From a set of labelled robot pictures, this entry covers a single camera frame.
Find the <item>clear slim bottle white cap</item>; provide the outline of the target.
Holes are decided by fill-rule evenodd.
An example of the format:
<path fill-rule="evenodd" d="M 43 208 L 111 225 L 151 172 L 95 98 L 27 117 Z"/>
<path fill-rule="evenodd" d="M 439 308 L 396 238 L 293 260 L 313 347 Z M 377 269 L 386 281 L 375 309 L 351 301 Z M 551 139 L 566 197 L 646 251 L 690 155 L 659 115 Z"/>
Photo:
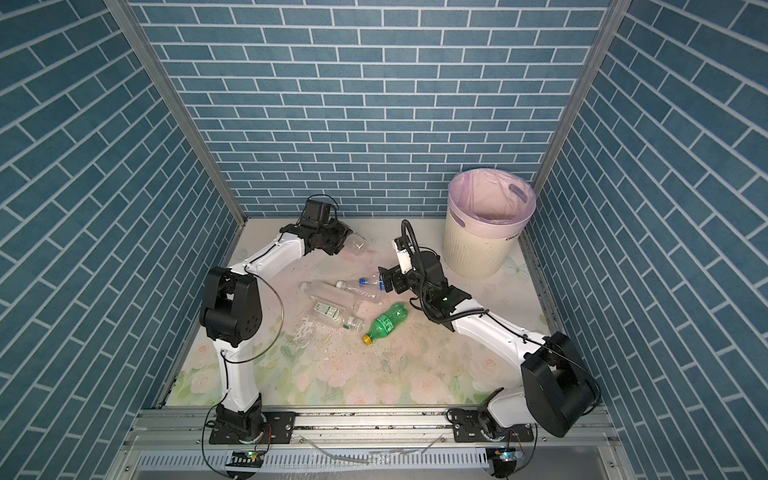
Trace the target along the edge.
<path fill-rule="evenodd" d="M 370 301 L 372 303 L 379 303 L 382 300 L 382 295 L 384 291 L 373 291 L 373 290 L 361 288 L 358 285 L 358 280 L 359 279 L 340 280 L 336 282 L 335 286 L 341 290 L 357 295 L 362 299 L 366 301 Z"/>

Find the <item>clear bottle blue cap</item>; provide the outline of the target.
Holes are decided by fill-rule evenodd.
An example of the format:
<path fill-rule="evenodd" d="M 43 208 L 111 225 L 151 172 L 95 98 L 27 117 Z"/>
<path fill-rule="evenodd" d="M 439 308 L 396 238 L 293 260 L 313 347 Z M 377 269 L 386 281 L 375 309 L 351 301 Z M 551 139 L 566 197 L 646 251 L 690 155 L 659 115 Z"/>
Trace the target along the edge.
<path fill-rule="evenodd" d="M 381 279 L 381 277 L 380 277 L 380 275 L 378 273 L 372 274 L 372 275 L 368 275 L 368 276 L 364 276 L 364 277 L 360 277 L 359 280 L 358 280 L 358 285 L 361 288 L 365 288 L 365 289 L 373 290 L 373 291 L 384 291 L 385 290 L 383 280 Z"/>

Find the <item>clear square bottle white cap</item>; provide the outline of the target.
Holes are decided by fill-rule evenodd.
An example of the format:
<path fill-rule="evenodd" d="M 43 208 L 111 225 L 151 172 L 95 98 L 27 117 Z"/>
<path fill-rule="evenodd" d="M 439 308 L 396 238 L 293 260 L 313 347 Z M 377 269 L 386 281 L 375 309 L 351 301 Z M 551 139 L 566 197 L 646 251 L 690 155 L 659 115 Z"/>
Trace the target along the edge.
<path fill-rule="evenodd" d="M 361 306 L 362 299 L 359 296 L 322 281 L 303 282 L 300 288 L 305 294 L 324 303 L 333 303 L 349 310 Z"/>

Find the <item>clear bottle green red label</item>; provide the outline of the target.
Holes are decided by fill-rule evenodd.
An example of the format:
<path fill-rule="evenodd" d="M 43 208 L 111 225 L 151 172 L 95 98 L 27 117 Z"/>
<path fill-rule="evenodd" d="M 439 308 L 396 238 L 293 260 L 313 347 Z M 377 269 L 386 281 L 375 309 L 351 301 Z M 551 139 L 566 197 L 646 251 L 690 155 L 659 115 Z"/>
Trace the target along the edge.
<path fill-rule="evenodd" d="M 350 233 L 346 237 L 343 247 L 345 251 L 360 256 L 367 248 L 367 240 L 358 233 Z"/>

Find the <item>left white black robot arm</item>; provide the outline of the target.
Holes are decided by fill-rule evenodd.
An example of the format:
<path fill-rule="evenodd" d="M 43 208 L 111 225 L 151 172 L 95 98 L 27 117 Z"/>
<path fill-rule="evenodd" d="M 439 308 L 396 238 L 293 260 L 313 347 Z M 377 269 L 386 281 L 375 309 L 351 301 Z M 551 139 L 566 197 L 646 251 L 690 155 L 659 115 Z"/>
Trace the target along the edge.
<path fill-rule="evenodd" d="M 263 319 L 259 288 L 314 250 L 339 253 L 352 233 L 340 220 L 300 220 L 281 228 L 274 240 L 246 260 L 208 271 L 199 321 L 217 352 L 224 390 L 221 414 L 244 415 L 259 405 L 253 352 L 253 337 Z"/>

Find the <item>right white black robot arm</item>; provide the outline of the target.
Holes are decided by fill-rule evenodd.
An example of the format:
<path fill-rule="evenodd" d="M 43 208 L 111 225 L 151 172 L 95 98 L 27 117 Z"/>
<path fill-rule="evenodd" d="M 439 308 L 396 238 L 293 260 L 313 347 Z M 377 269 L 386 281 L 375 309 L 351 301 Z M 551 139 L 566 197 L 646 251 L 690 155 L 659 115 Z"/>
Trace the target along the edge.
<path fill-rule="evenodd" d="M 567 335 L 533 332 L 492 313 L 448 282 L 431 251 L 416 261 L 407 256 L 401 251 L 397 266 L 378 269 L 384 290 L 412 292 L 428 320 L 484 345 L 520 370 L 520 392 L 499 388 L 480 408 L 488 434 L 534 422 L 562 438 L 599 404 L 599 385 Z"/>

